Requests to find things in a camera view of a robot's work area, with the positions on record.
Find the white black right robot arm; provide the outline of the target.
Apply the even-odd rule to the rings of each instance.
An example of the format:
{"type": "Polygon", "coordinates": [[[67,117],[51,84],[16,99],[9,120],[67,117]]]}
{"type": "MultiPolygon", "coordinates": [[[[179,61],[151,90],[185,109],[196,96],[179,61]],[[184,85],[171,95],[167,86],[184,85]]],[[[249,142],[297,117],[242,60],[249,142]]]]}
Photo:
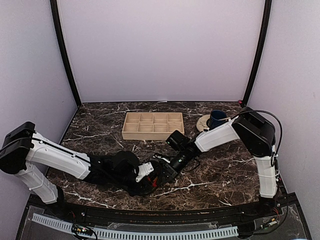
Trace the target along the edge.
{"type": "Polygon", "coordinates": [[[202,131],[192,139],[175,130],[166,142],[178,153],[169,162],[159,159],[161,172],[157,175],[154,186],[159,187],[175,179],[187,164],[200,154],[240,140],[253,156],[257,166],[259,195],[263,200],[255,205],[255,213],[266,217],[275,208],[272,198],[278,190],[277,157],[281,141],[276,140],[275,126],[262,116],[265,113],[263,110],[245,107],[229,119],[220,119],[214,127],[202,131]]]}

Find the black red yellow argyle sock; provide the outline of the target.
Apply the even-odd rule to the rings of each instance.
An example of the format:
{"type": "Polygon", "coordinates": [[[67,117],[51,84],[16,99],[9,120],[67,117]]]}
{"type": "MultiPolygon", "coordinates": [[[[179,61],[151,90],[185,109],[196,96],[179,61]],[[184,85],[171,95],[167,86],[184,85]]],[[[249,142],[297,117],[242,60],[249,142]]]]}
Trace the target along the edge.
{"type": "Polygon", "coordinates": [[[150,188],[157,188],[160,184],[161,178],[159,175],[146,177],[146,184],[150,188]]]}

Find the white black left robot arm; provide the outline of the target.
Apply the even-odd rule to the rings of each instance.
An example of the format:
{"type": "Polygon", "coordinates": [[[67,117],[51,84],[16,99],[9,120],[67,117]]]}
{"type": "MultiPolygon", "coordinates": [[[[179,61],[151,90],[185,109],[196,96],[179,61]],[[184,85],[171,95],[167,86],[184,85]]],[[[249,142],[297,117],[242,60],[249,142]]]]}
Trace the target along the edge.
{"type": "Polygon", "coordinates": [[[95,185],[114,184],[132,196],[145,196],[156,187],[156,162],[140,163],[130,151],[115,155],[90,155],[60,146],[25,122],[5,136],[0,149],[0,169],[19,178],[60,218],[67,218],[70,206],[63,191],[51,183],[36,164],[60,170],[95,185]]]}

